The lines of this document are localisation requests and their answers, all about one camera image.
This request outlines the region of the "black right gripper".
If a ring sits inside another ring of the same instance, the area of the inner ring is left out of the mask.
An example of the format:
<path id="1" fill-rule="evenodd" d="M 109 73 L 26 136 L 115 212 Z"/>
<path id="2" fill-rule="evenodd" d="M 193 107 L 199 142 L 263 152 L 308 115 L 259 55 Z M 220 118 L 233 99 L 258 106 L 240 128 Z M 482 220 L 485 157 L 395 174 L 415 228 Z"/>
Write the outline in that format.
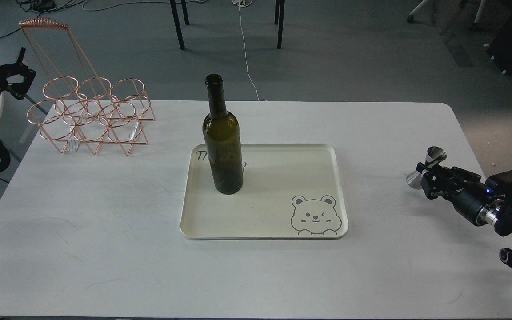
<path id="1" fill-rule="evenodd" d="M 418 163 L 416 170 L 421 174 L 420 185 L 427 199 L 444 198 L 473 225 L 486 224 L 481 213 L 490 198 L 485 184 L 480 182 L 480 175 L 457 167 L 439 167 L 433 172 L 429 165 L 423 163 Z"/>

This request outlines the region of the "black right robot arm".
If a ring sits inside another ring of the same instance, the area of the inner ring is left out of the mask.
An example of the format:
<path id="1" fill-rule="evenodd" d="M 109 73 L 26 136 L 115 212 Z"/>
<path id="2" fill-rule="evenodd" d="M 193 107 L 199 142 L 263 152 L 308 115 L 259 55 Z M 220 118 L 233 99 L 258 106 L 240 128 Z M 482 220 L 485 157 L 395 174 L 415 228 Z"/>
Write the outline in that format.
<path id="1" fill-rule="evenodd" d="M 480 175 L 458 167 L 418 163 L 420 188 L 426 198 L 443 198 L 474 226 L 491 225 L 501 237 L 512 235 L 512 170 L 490 176 L 484 183 Z M 499 251 L 502 263 L 512 268 L 512 245 Z"/>

